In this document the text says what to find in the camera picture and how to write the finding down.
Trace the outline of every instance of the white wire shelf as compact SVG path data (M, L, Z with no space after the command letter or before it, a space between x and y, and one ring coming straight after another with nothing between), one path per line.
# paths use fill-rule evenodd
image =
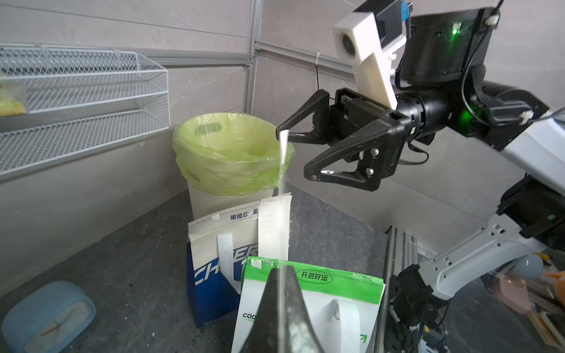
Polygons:
M0 47L0 81L27 87L29 113L168 93L167 70L132 51Z
M0 176L168 127L167 121L145 109L2 133Z

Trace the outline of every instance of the clock hand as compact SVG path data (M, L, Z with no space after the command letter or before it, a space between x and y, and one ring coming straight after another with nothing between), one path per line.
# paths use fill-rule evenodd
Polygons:
M71 310L71 312L63 319L63 321L61 321L61 323L59 324L59 326L61 326L61 325L63 325L64 323L66 323L67 320L71 317L72 313L75 312L75 310L76 310L76 308L73 308L73 309Z
M58 329L61 327L61 325L63 325L65 322L67 322L67 320L71 317L72 313L73 313L75 310L76 310L76 308L73 308L73 310L71 310L71 312L63 319L63 321L61 321L61 323L58 323L57 321L53 320L53 322L56 323L57 326L53 327L53 328L50 329L50 330L47 330L47 331L43 332L43 333L41 334L41 336L45 336L45 335L50 334L51 332L53 332L53 331L55 331L55 330L58 330Z
M49 333L51 333L51 332L53 332L53 331L55 331L55 330L58 330L60 326L61 326L61 324L57 324L57 326L53 327L52 329L43 332L43 333L41 334L41 336L45 336L46 334L49 334Z

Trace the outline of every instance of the white trash bin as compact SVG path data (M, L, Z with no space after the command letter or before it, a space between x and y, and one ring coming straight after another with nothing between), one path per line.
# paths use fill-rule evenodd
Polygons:
M194 219L273 196L280 171L275 129L239 113L199 115L175 129L173 149ZM285 171L294 154L289 143Z

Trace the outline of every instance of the wire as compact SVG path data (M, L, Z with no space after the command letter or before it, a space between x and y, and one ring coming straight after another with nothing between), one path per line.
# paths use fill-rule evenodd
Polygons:
M318 84L318 90L320 90L320 80L318 79L318 65L316 65L316 83Z
M408 86L408 87L400 86L400 71L402 70L402 64L404 63L404 59L406 58L406 54L408 53L410 38L412 37L412 26L411 26L410 16L408 16L404 24L406 26L406 44L404 45L404 53L402 53L402 57L400 58L400 62L398 63L396 73L394 74L394 85L396 86L396 88L398 88L401 91L414 89L413 86Z
M498 5L496 5L496 7L494 8L493 14L499 14L500 13L500 7L502 6L503 2L504 2L504 0L500 0L498 2Z
M418 331L418 339L412 345L412 349L410 353L414 353L414 349L420 345L420 340L422 339L422 335L424 334L424 323L420 323L420 329Z
M421 164L424 164L428 161L429 153L427 153L423 149L420 149L420 148L414 146L411 142L408 143L408 148L411 151L414 151L414 152L417 152L417 153L425 153L425 159L422 162L412 162L412 161L409 161L409 160L399 159L398 164L401 164L401 165L421 165Z
M316 84L318 85L318 90L320 90L320 80L318 79L318 65L315 65L316 68Z
M469 73L469 68L471 68L471 62L473 61L473 58L475 57L475 54L477 54L477 50L479 49L479 47L481 45L483 45L483 42L485 41L487 35L490 33L492 29L488 29L486 30L486 32L483 33L483 36L481 37L481 39L479 40L479 43L477 44L477 46L475 47L475 49L473 50L473 53L471 54L471 56L469 57L469 62L467 63L467 66L465 68L465 71L463 72L463 80L461 81L461 99L463 100L463 104L465 104L465 108L467 108L467 110L469 111L469 113L471 114L471 116L477 120L478 122L480 122L482 125L486 125L486 126L490 126L489 123L487 123L486 121L484 121L483 119L479 118L475 112L473 112L473 109L471 109L471 107L469 106L469 103L467 103L467 98L465 98L465 80L467 79L467 74Z
M531 120L532 124L536 123L538 121L542 121L542 120L547 120L547 119L556 119L558 117L565 117L565 107L557 109L556 111L554 111L551 115L536 119L536 120Z
M442 316L440 322L436 324L438 327L439 327L441 324L444 323L445 317L447 316L447 311L449 310L449 304L451 304L451 300L449 300L449 301L447 302L447 306L445 307L444 315Z

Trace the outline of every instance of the gray wall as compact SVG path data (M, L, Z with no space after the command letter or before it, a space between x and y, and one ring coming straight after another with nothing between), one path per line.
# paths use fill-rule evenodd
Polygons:
M335 56L332 26L362 0L264 0L261 38ZM415 0L413 15L493 5L495 1ZM559 108L565 104L562 63L565 29L558 0L508 1L486 58L487 79L523 87ZM290 116L316 90L314 66L261 53L253 114L274 124ZM320 87L355 88L353 77L321 70ZM310 128L303 124L304 130ZM305 162L320 146L295 145L290 182L381 230L390 224L444 250L471 234L495 210L503 192L524 172L479 141L444 129L425 149L428 163L400 165L374 193L303 178ZM403 158L421 158L405 149ZM343 161L336 168L346 170Z
M0 42L247 52L249 0L1 0ZM242 67L169 71L171 122L241 111ZM0 182L0 296L186 189L172 129Z

